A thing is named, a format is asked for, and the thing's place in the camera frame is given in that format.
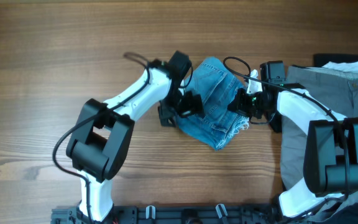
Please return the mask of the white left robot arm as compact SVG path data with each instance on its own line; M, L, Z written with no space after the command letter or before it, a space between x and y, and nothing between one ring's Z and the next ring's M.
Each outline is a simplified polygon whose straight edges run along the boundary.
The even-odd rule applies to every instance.
M141 77L104 102L88 100L69 132L66 154L81 178L82 199L76 215L82 223L111 220L112 179L127 157L135 122L153 105L158 106L162 126L174 127L176 117L203 114L200 95L185 89L184 78L193 70L188 55L176 51L167 62L150 62L131 52L124 56L144 67Z

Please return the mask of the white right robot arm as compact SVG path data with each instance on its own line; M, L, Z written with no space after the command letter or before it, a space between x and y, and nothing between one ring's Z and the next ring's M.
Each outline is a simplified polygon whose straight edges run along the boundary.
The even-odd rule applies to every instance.
M261 77L241 77L255 91L241 88L228 110L250 118L265 116L278 132L276 118L291 119L307 136L303 178L281 193L268 210L270 222L308 218L328 202L344 202L358 191L358 117L348 118L313 98L299 83L285 78L283 62L260 66Z

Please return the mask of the light blue denim jeans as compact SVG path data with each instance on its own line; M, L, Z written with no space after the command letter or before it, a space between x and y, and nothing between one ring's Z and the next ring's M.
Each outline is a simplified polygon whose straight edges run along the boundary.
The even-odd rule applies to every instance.
M222 61L216 57L204 59L186 87L186 91L201 96L204 116L177 116L178 128L216 151L223 149L236 134L249 127L248 117L227 109L240 88L244 88L244 84Z

